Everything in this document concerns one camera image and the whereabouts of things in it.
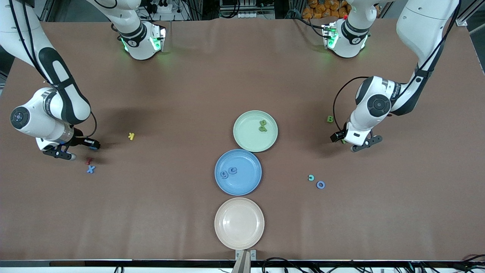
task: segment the brown table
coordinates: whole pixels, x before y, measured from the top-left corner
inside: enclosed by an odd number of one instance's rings
[[[356,76],[407,82],[415,55],[396,21],[377,20],[363,52],[341,59],[292,20],[212,20],[168,27],[166,52],[136,61],[109,23],[46,23],[99,121],[100,151],[43,155],[9,124],[46,86],[15,61],[0,100],[1,259],[224,259],[214,216],[229,196],[215,162],[238,148],[232,125],[270,113],[279,137],[258,153],[259,258],[461,259],[485,252],[485,78],[466,28],[450,33],[416,110],[375,128],[384,141],[330,143],[336,91]],[[343,123],[360,84],[337,102]],[[79,128],[92,129],[91,120]],[[128,132],[135,133],[134,141]],[[86,157],[94,174],[87,174]],[[313,174],[326,182],[319,190]]]

